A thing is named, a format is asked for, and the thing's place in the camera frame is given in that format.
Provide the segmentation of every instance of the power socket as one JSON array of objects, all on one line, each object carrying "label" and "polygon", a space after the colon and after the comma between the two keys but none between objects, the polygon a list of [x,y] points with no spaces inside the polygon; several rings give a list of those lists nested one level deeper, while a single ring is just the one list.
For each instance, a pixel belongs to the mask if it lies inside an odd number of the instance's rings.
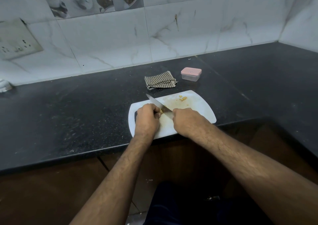
[{"label": "power socket", "polygon": [[13,59],[42,50],[40,44],[20,19],[0,23],[2,59]]}]

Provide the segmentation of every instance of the clear plastic container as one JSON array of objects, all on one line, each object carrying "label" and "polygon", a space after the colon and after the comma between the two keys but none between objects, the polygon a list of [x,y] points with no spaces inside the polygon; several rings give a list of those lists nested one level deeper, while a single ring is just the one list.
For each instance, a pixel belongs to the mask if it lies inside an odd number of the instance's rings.
[{"label": "clear plastic container", "polygon": [[198,68],[185,67],[181,71],[182,79],[196,82],[201,76],[202,70]]}]

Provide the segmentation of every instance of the wall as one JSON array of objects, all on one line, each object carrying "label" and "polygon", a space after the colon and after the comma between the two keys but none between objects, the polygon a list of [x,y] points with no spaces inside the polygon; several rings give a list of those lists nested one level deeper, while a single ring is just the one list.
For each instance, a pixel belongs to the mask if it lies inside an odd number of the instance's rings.
[{"label": "wall", "polygon": [[295,0],[279,42],[318,52],[318,0]]},{"label": "wall", "polygon": [[293,1],[143,0],[132,9],[113,0],[108,13],[68,7],[61,18],[49,0],[0,0],[0,21],[21,18],[44,49],[0,60],[0,78],[21,85],[274,42]]}]

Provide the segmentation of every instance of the kitchen towel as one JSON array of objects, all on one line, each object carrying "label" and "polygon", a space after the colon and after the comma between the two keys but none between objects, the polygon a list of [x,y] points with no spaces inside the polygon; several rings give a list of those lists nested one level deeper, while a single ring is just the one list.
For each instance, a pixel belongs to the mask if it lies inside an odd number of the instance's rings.
[{"label": "kitchen towel", "polygon": [[175,87],[177,80],[173,78],[171,72],[166,71],[162,74],[152,77],[145,77],[145,82],[148,90],[155,88]]}]

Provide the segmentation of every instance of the pants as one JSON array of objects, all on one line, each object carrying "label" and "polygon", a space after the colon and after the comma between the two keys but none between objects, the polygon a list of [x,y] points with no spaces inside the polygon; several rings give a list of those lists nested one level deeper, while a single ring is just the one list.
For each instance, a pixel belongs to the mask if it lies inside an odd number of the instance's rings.
[{"label": "pants", "polygon": [[273,224],[250,198],[197,200],[170,182],[157,187],[144,225]]}]

